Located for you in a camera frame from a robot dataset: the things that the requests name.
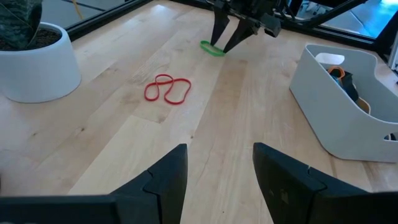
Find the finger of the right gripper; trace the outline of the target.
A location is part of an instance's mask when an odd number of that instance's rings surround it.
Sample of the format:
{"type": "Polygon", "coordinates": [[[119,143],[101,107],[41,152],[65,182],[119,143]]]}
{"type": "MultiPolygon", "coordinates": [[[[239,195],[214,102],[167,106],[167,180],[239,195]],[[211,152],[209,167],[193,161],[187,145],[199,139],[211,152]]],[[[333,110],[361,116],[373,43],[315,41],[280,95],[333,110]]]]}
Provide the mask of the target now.
{"type": "Polygon", "coordinates": [[[223,49],[223,52],[227,53],[248,37],[257,35],[258,30],[259,27],[253,21],[240,20],[236,30],[223,49]]]}
{"type": "Polygon", "coordinates": [[[214,9],[214,13],[215,20],[210,41],[211,45],[215,45],[217,43],[229,23],[228,14],[224,10],[214,9]]]}

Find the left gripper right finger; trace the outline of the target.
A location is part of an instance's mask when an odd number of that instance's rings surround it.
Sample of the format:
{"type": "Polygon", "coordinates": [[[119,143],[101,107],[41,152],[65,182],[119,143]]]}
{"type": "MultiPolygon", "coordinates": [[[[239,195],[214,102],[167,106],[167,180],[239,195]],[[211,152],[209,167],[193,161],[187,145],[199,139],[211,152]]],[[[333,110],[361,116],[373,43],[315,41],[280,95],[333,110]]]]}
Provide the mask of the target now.
{"type": "Polygon", "coordinates": [[[252,160],[274,223],[373,223],[366,191],[261,142],[252,160]]]}

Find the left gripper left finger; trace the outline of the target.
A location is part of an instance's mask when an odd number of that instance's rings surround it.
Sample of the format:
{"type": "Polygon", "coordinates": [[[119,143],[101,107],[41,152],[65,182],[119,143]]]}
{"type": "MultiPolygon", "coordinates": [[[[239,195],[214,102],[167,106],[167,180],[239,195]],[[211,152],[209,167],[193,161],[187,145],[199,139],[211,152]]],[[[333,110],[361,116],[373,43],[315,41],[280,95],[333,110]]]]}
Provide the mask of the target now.
{"type": "Polygon", "coordinates": [[[179,144],[138,176],[120,186],[115,223],[180,223],[187,189],[187,145],[179,144]]]}

